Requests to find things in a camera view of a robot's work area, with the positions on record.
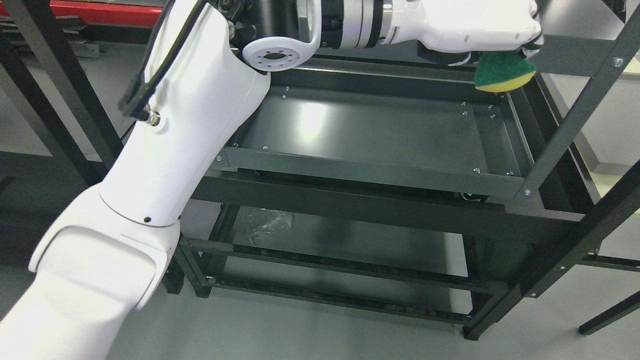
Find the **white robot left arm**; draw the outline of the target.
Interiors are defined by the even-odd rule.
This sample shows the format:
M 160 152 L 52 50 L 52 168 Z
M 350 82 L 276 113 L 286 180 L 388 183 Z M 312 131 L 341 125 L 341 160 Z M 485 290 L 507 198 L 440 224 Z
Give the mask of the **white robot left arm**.
M 105 178 L 80 193 L 30 258 L 33 283 L 1 321 L 3 360 L 103 360 L 178 248 L 180 218 L 271 73 L 309 60 L 322 32 L 373 47 L 391 0 L 177 0 L 120 107 L 137 119 Z

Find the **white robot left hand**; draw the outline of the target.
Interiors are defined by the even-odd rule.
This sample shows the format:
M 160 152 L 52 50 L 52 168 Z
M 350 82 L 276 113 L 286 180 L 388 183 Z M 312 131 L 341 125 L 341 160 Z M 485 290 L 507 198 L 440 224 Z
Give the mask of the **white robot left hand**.
M 515 51 L 529 59 L 544 45 L 534 0 L 393 0 L 380 44 L 418 41 L 443 54 Z

